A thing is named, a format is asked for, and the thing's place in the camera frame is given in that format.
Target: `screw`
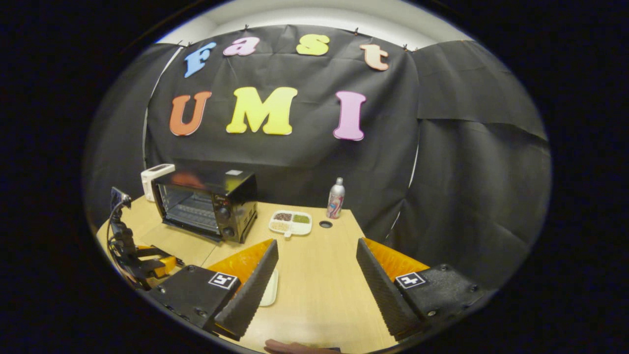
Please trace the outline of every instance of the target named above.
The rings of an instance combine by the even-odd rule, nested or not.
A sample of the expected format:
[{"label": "screw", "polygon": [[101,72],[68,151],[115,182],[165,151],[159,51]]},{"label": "screw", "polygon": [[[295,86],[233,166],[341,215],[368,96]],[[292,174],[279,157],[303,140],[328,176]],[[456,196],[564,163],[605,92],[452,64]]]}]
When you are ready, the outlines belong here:
[{"label": "screw", "polygon": [[197,315],[201,316],[201,317],[207,317],[208,313],[201,310],[201,309],[195,309]]}]

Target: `cable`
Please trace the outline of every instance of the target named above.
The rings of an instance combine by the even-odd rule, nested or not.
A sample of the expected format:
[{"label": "cable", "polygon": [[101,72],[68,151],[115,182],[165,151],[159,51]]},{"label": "cable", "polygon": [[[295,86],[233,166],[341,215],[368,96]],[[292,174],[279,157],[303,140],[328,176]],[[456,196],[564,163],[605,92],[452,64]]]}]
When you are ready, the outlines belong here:
[{"label": "cable", "polygon": [[116,260],[116,258],[114,257],[113,253],[111,252],[111,239],[109,238],[109,228],[111,227],[111,218],[114,216],[114,214],[118,211],[118,209],[120,209],[120,207],[122,207],[124,201],[120,201],[120,203],[116,204],[116,206],[111,210],[111,214],[109,215],[109,219],[107,222],[107,233],[105,235],[105,239],[106,239],[106,246],[107,246],[107,252],[109,254],[109,256],[111,257],[111,260],[113,261],[114,265],[116,266],[116,269],[118,269],[118,271],[125,276],[125,278],[129,279],[134,285],[137,283],[137,281],[135,279],[130,279],[130,275],[128,274],[128,272],[124,271],[120,265],[118,264],[118,260]]}]

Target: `brown beans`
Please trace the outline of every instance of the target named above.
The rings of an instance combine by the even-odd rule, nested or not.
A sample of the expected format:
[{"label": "brown beans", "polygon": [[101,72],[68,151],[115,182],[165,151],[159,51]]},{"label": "brown beans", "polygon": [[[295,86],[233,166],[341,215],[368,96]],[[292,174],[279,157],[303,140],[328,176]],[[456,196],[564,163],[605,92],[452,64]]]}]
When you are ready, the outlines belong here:
[{"label": "brown beans", "polygon": [[291,214],[288,213],[277,213],[276,216],[273,218],[275,220],[283,220],[283,221],[291,221]]}]

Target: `black fabric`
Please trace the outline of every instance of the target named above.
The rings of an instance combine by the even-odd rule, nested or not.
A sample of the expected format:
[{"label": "black fabric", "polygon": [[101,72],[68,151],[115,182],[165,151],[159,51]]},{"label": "black fabric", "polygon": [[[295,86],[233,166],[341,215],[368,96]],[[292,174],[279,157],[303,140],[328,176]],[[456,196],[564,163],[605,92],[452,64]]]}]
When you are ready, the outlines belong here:
[{"label": "black fabric", "polygon": [[103,98],[87,137],[82,169],[86,214],[93,231],[109,217],[111,187],[143,195],[142,131],[148,100],[177,45],[154,44],[125,69]]},{"label": "black fabric", "polygon": [[[299,55],[296,46],[306,34],[327,35],[322,56]],[[222,51],[242,37],[259,37],[256,51],[225,57]],[[205,66],[184,78],[184,58],[216,42]],[[362,44],[375,43],[389,53],[386,71],[370,68]],[[298,90],[291,103],[290,135],[229,134],[237,98],[234,90],[253,86],[260,99],[278,87]],[[366,96],[361,107],[361,141],[339,140],[340,102],[337,91]],[[149,165],[195,159],[230,163],[257,175],[260,200],[325,207],[337,177],[346,189],[343,207],[351,209],[365,235],[383,241],[406,194],[418,139],[418,82],[409,52],[391,43],[320,26],[266,26],[227,33],[183,50],[164,72],[150,101],[147,126]],[[169,129],[172,100],[211,91],[203,121],[195,133],[175,136]],[[184,110],[192,117],[194,99]]]},{"label": "black fabric", "polygon": [[498,288],[525,259],[547,211],[551,159],[541,118],[520,83],[475,42],[439,43],[413,58],[418,158],[387,245]]}]

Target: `aerosol can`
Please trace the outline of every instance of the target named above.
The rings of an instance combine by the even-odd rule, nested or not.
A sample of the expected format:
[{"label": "aerosol can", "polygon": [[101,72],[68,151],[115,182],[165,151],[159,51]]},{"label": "aerosol can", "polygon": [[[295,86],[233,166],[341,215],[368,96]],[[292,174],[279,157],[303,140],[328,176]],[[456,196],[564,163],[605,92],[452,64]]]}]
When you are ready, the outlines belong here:
[{"label": "aerosol can", "polygon": [[343,186],[343,178],[337,178],[337,183],[332,186],[330,196],[328,197],[328,211],[326,216],[330,219],[338,219],[345,199],[345,187]]}]

